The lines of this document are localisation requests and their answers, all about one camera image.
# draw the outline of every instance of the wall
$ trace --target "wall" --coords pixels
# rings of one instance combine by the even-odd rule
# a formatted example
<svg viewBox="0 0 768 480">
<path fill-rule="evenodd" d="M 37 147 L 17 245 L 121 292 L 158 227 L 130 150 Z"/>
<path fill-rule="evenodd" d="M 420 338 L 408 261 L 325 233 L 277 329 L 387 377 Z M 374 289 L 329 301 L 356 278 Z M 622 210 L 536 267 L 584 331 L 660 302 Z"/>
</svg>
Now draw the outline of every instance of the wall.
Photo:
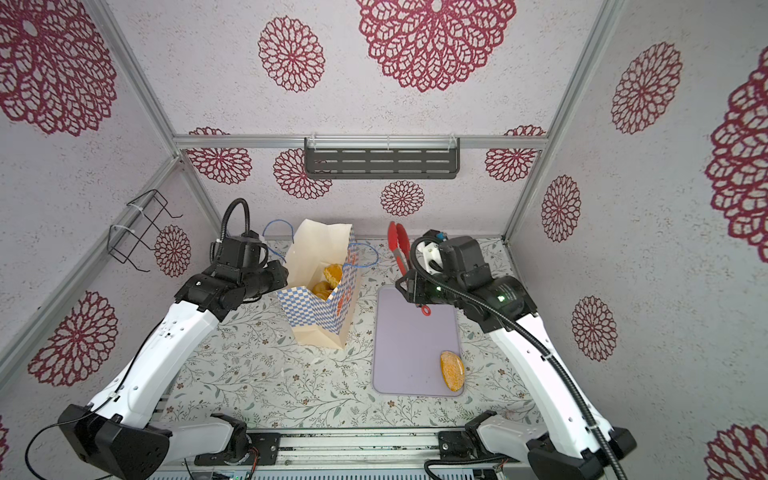
<svg viewBox="0 0 768 480">
<path fill-rule="evenodd" d="M 766 23 L 629 2 L 511 239 L 630 478 L 768 475 Z"/>
<path fill-rule="evenodd" d="M 50 7 L 0 5 L 0 349 L 167 158 L 82 7 Z"/>
<path fill-rule="evenodd" d="M 151 329 L 165 316 L 174 294 L 193 273 L 208 266 L 207 251 L 215 233 L 197 207 L 177 170 L 158 189 L 168 213 L 156 225 L 141 218 L 133 228 L 143 232 L 154 252 L 139 246 L 129 263 L 110 259 L 86 287 L 66 319 L 0 399 L 0 478 L 31 478 L 24 450 L 40 428 L 56 422 L 67 405 L 84 405 L 128 364 Z M 154 217 L 156 202 L 146 209 Z M 135 245 L 126 237 L 118 248 Z M 45 432 L 31 451 L 31 462 L 46 478 L 97 478 L 104 473 L 80 462 L 63 435 Z"/>
<path fill-rule="evenodd" d="M 544 134 L 601 1 L 110 3 L 178 133 L 458 135 Z M 368 236 L 393 217 L 498 235 L 535 156 L 463 151 L 455 180 L 387 189 L 308 180 L 297 152 L 190 156 L 217 206 L 245 197 L 257 226 L 310 217 Z"/>
</svg>

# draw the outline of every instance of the floral tablecloth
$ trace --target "floral tablecloth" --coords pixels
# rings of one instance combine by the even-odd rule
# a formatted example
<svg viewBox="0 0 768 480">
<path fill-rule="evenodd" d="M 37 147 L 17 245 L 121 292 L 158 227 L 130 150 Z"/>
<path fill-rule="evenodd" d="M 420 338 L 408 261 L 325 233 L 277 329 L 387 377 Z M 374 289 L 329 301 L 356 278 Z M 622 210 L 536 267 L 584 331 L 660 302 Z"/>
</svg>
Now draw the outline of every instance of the floral tablecloth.
<svg viewBox="0 0 768 480">
<path fill-rule="evenodd" d="M 479 240 L 494 276 L 511 273 L 499 239 Z M 369 240 L 379 263 L 361 271 L 353 327 L 344 350 L 299 345 L 275 295 L 244 305 L 207 337 L 170 386 L 162 422 L 202 419 L 213 412 L 251 428 L 347 428 L 463 425 L 486 409 L 538 423 L 541 414 L 496 345 L 458 313 L 464 392 L 458 397 L 391 396 L 372 388 L 376 294 L 399 271 L 385 240 Z M 285 251 L 287 242 L 270 246 Z M 360 249 L 360 263 L 374 254 Z"/>
</svg>

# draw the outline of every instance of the blue and white checkered pattern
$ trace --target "blue and white checkered pattern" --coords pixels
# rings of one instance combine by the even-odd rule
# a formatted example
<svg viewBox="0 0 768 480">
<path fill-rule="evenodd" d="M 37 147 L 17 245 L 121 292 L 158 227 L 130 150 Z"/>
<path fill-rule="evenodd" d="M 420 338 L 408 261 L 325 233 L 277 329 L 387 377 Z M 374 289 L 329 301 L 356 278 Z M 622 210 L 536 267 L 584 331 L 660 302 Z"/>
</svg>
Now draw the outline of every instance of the blue and white checkered pattern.
<svg viewBox="0 0 768 480">
<path fill-rule="evenodd" d="M 355 233 L 354 230 L 351 230 L 349 242 L 353 243 L 354 241 Z M 356 260 L 359 257 L 356 255 L 356 248 L 357 245 L 347 248 L 345 263 L 352 263 L 350 260 Z M 341 284 L 334 289 L 325 302 L 306 286 L 295 286 L 277 292 L 280 305 L 288 316 L 288 323 L 292 327 L 317 325 L 338 335 L 349 311 L 349 305 L 353 303 L 350 300 L 357 283 L 357 270 L 354 266 L 344 265 Z"/>
</svg>

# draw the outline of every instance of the checkered paper bag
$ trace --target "checkered paper bag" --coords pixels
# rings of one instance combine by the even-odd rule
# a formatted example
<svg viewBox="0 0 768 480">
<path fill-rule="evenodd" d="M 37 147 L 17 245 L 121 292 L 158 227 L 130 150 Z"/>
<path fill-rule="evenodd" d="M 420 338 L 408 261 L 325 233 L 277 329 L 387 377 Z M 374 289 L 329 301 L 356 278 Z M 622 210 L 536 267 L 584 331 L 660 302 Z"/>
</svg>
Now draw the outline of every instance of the checkered paper bag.
<svg viewBox="0 0 768 480">
<path fill-rule="evenodd" d="M 355 234 L 350 223 L 325 225 L 304 220 L 286 254 L 288 286 L 277 298 L 298 343 L 342 349 L 355 313 L 359 275 Z M 322 301 L 310 290 L 325 279 L 323 270 L 341 263 L 341 283 L 328 300 Z"/>
</svg>

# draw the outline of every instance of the red tongs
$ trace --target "red tongs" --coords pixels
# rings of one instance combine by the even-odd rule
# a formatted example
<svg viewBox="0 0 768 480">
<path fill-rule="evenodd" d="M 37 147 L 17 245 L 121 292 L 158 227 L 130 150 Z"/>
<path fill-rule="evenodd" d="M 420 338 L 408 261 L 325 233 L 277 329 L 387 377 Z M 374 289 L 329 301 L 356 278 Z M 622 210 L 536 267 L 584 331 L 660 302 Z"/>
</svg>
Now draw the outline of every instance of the red tongs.
<svg viewBox="0 0 768 480">
<path fill-rule="evenodd" d="M 411 243 L 408 240 L 406 228 L 400 223 L 390 222 L 387 240 L 389 241 L 389 249 L 400 267 L 400 273 L 405 275 L 411 269 Z"/>
</svg>

